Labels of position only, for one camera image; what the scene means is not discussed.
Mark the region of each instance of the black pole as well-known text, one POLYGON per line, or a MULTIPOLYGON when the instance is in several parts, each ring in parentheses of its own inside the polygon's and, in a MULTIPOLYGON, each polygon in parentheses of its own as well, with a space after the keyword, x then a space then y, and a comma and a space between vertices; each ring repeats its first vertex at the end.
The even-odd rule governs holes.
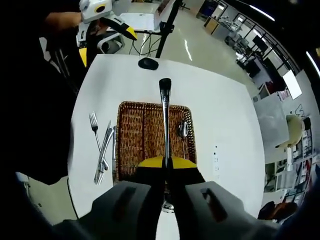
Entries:
POLYGON ((161 30, 162 31, 161 40, 160 40, 158 50, 156 51, 156 55, 155 55, 155 57, 157 59, 159 59, 161 57, 162 50, 164 49, 168 35, 172 31, 172 27, 174 25, 174 21, 175 21, 177 14, 178 14, 179 7, 182 4, 182 1, 183 0, 175 0, 175 2, 173 3, 173 6, 172 6, 172 10, 170 12, 168 21, 165 23, 164 28, 161 30))

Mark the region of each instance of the silverware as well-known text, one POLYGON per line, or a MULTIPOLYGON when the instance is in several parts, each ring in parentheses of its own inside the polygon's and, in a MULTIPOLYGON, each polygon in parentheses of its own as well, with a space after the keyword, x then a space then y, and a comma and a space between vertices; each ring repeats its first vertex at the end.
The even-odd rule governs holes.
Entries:
POLYGON ((170 78, 161 79, 159 81, 159 88, 160 88, 161 103, 162 103, 162 109, 163 109, 163 120, 164 120, 164 160, 165 160, 165 167, 169 168, 169 159, 171 159, 170 137, 169 137, 169 106, 170 106, 171 79, 170 78))
MULTIPOLYGON (((101 146, 100 146, 100 142, 99 142, 98 134, 97 134, 97 131, 98 131, 98 120, 97 120, 96 113, 95 112, 90 113, 89 114, 89 119, 90 119, 91 129, 94 132, 95 140, 96 140, 96 143, 97 143, 98 148, 99 148, 99 153, 101 153, 101 146)), ((107 163, 105 158, 103 159, 103 163, 104 163, 104 169, 106 171, 108 171, 109 164, 107 163)))
POLYGON ((103 159, 106 155, 107 147, 110 143, 111 137, 113 136, 114 129, 110 128, 111 126, 111 121, 109 121, 108 127, 106 128, 106 132, 104 135, 103 143, 102 143, 102 148, 101 152, 99 155, 99 160, 98 160, 98 166, 95 172, 94 176, 94 183, 96 185, 99 185, 104 177, 104 166, 103 166, 103 159))
POLYGON ((113 127, 113 138, 112 138, 112 178, 113 182, 116 180, 116 131, 117 126, 113 127))
POLYGON ((183 144, 183 158, 186 159, 186 146, 185 146, 185 139, 188 136, 189 128, 188 124, 185 120, 182 120, 177 128, 178 136, 182 139, 183 144))

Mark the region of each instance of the wicker basket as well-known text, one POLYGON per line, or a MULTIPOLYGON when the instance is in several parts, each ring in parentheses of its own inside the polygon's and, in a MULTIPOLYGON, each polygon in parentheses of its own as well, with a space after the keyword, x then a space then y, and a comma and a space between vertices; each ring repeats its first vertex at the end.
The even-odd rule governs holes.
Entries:
MULTIPOLYGON (((171 105, 169 109, 169 135, 171 153, 183 158, 183 140, 178 137, 178 124, 185 120, 189 132, 184 140, 186 159, 197 163, 195 133, 190 110, 171 105)), ((145 159, 164 156, 165 134, 161 104, 122 102, 119 106, 116 129, 115 181, 134 175, 138 164, 145 159)))

